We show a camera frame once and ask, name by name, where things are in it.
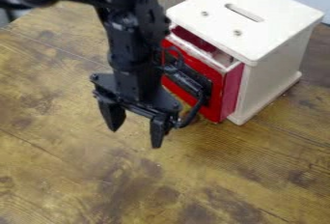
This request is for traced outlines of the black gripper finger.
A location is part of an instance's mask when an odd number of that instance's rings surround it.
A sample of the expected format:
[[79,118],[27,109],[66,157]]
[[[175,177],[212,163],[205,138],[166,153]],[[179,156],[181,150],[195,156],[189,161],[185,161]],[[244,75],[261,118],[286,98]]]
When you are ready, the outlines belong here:
[[109,129],[117,132],[127,118],[126,109],[118,103],[106,100],[101,100],[98,105]]
[[155,117],[151,120],[150,131],[153,148],[158,149],[163,144],[165,136],[167,134],[167,122],[165,117]]

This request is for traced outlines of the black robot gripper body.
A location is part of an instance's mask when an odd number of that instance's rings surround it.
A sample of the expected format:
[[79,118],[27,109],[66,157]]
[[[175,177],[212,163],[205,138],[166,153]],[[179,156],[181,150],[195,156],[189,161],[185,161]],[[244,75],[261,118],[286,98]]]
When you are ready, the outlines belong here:
[[91,76],[97,100],[118,103],[150,120],[165,117],[167,128],[173,128],[181,105],[162,86],[161,43],[149,43],[137,26],[113,23],[105,28],[113,72]]

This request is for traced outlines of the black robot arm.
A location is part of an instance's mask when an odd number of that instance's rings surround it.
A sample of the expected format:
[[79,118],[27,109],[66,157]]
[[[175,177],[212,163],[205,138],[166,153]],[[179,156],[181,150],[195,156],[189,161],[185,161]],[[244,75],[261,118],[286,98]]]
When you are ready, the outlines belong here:
[[[62,0],[0,1],[2,8],[46,7]],[[158,149],[178,121],[181,104],[162,85],[162,41],[170,19],[159,0],[67,0],[94,7],[110,44],[110,73],[91,75],[94,97],[111,130],[131,111],[150,119],[151,145]]]

